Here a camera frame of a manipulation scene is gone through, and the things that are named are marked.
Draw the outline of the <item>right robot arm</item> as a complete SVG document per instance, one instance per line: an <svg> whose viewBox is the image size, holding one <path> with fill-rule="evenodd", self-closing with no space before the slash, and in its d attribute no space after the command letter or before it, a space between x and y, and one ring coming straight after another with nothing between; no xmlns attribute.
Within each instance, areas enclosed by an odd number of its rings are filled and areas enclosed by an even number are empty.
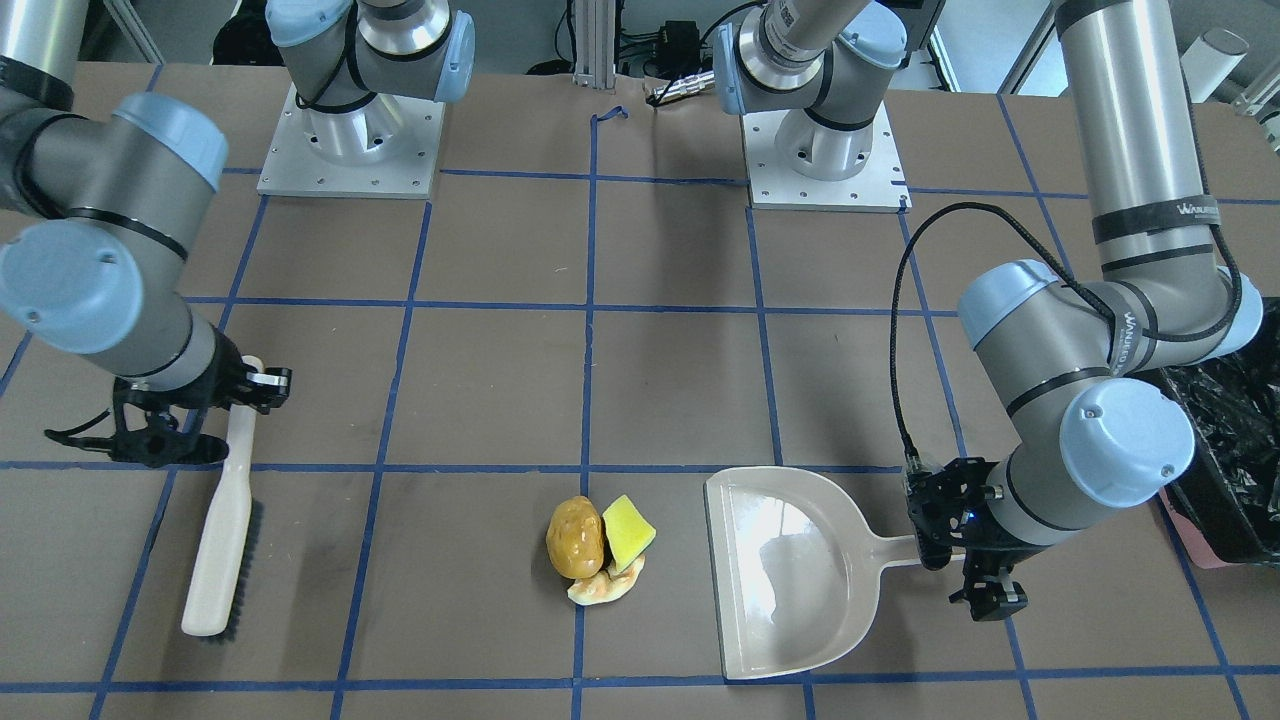
<svg viewBox="0 0 1280 720"><path fill-rule="evenodd" d="M387 97L461 100L476 27L447 1L268 1L264 24L319 120L390 124ZM3 311L46 345L113 377L113 430L51 441L147 468L210 464L248 448L206 436L215 407L268 414L291 395L178 292L227 164L198 109L156 92L105 122L73 110L83 1L3 4L3 208L35 218L3 243Z"/></svg>

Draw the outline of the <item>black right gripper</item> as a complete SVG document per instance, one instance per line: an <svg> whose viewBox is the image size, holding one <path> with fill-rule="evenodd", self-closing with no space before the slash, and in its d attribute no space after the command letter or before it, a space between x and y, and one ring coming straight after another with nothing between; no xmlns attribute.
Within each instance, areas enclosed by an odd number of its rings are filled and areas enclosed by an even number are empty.
<svg viewBox="0 0 1280 720"><path fill-rule="evenodd" d="M227 442L201 432L210 409L228 409L238 384L239 404L256 413L270 413L289 398L289 368L246 369L238 348L220 331L209 337L207 363L184 384L166 380L163 388L157 378L115 380L113 461L143 466L221 461L229 452Z"/></svg>

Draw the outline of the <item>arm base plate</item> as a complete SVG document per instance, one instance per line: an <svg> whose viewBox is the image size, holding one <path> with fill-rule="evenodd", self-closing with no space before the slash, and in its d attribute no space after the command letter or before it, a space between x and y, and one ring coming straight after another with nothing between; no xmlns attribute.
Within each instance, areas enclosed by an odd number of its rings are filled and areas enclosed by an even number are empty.
<svg viewBox="0 0 1280 720"><path fill-rule="evenodd" d="M765 210L904 213L913 201L882 104L855 131L817 124L804 110L741 117L751 205Z"/></svg>
<svg viewBox="0 0 1280 720"><path fill-rule="evenodd" d="M346 114L285 95L257 191L265 196L428 200L447 104L379 94Z"/></svg>

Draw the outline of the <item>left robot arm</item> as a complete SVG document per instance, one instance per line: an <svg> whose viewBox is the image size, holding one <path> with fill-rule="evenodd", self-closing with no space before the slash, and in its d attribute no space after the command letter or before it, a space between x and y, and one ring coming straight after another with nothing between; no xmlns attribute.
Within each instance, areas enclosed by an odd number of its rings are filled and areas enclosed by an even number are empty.
<svg viewBox="0 0 1280 720"><path fill-rule="evenodd" d="M1263 319L1204 176L1190 92L1165 1L1053 1L1084 152L1102 278L1083 283L1002 208L1036 252L975 278L957 301L966 338L1019 436L997 462L931 470L890 386L908 514L924 568L961 551L952 603L998 621L1024 609L1021 561L1157 495L1196 455L1181 407L1142 372L1249 343Z"/></svg>

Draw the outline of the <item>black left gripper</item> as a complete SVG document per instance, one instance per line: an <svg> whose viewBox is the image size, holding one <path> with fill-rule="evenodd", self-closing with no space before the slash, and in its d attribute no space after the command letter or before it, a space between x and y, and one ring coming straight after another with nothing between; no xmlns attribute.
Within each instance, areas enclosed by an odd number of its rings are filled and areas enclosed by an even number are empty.
<svg viewBox="0 0 1280 720"><path fill-rule="evenodd" d="M908 515L915 528L920 565L940 571L954 559L956 548L1000 552L1011 548L986 511L989 501L1004 492L988 486L996 462L983 457L956 457L932 470L920 457L908 457L905 491ZM975 620L998 623L1028 606L1028 596L1018 582L979 582L975 584Z"/></svg>

